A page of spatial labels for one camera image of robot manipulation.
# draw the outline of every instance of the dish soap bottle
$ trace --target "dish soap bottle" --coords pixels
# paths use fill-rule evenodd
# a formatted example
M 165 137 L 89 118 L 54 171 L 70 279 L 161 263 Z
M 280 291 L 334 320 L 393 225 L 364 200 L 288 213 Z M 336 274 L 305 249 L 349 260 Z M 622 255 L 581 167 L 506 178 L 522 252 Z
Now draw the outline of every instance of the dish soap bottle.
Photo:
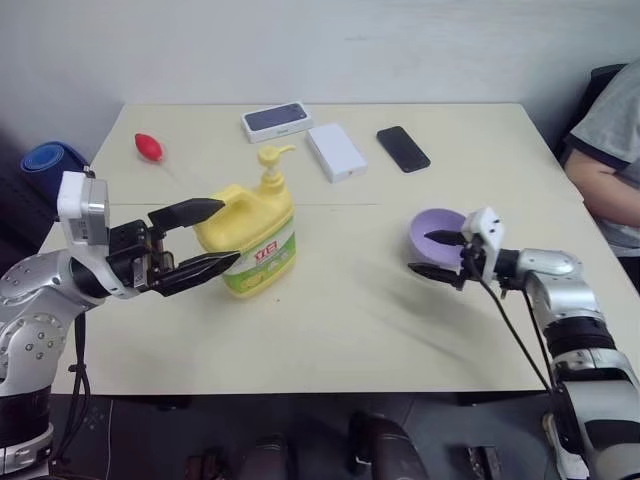
M 238 250 L 242 254 L 222 274 L 237 296 L 249 297 L 264 290 L 293 266 L 293 201 L 278 164 L 281 153 L 294 149 L 293 145 L 260 148 L 258 161 L 266 167 L 260 185 L 252 190 L 230 185 L 214 195 L 225 206 L 193 227 L 205 250 Z

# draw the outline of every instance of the gray floor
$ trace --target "gray floor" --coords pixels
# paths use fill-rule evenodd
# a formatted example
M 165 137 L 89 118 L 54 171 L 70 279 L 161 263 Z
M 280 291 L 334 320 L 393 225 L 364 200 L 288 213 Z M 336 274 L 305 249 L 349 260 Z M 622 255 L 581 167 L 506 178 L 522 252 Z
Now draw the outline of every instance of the gray floor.
M 67 396 L 54 396 L 61 431 Z M 69 451 L 75 473 L 104 479 L 110 400 L 94 398 Z M 291 439 L 303 480 L 351 478 L 343 467 L 347 423 L 357 409 L 384 414 L 404 426 L 433 479 L 473 479 L 460 447 L 497 447 L 505 479 L 556 479 L 540 426 L 544 396 L 461 407 L 452 395 L 335 394 L 197 397 L 188 409 L 114 401 L 110 480 L 183 478 L 185 459 L 224 446 L 235 467 L 260 435 Z

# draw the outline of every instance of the black chair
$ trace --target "black chair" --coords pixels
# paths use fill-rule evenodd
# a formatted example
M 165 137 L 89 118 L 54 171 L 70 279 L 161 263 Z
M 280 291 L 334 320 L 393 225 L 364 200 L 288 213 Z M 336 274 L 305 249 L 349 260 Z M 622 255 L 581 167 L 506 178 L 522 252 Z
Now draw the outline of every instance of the black chair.
M 606 67 L 600 67 L 591 70 L 591 80 L 589 81 L 589 85 L 587 86 L 587 89 L 580 99 L 580 103 L 578 103 L 578 108 L 571 116 L 571 119 L 567 123 L 566 127 L 563 129 L 562 135 L 560 136 L 558 143 L 553 149 L 553 154 L 558 159 L 558 162 L 560 162 L 560 165 L 562 165 L 563 167 L 570 153 L 567 151 L 564 139 L 573 129 L 573 127 L 580 123 L 580 121 L 589 112 L 589 109 L 593 105 L 593 102 L 596 101 L 602 91 L 607 87 L 607 85 L 609 85 L 609 82 L 613 80 L 613 77 L 615 77 L 618 72 L 625 66 L 625 63 L 619 63 L 617 65 L 609 65 Z

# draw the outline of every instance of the green label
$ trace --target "green label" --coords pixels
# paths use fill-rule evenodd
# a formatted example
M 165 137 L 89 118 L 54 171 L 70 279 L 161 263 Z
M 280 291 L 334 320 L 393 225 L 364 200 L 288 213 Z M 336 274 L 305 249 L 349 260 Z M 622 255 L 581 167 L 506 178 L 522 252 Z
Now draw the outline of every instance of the green label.
M 284 268 L 296 254 L 293 219 L 275 234 L 243 254 L 222 278 L 237 293 L 253 290 Z

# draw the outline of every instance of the black phone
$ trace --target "black phone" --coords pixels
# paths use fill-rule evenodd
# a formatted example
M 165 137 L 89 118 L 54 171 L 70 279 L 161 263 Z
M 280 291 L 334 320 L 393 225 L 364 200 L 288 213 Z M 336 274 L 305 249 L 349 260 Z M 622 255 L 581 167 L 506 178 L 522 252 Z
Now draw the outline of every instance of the black phone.
M 431 165 L 429 157 L 402 127 L 380 130 L 376 138 L 405 173 L 415 172 Z

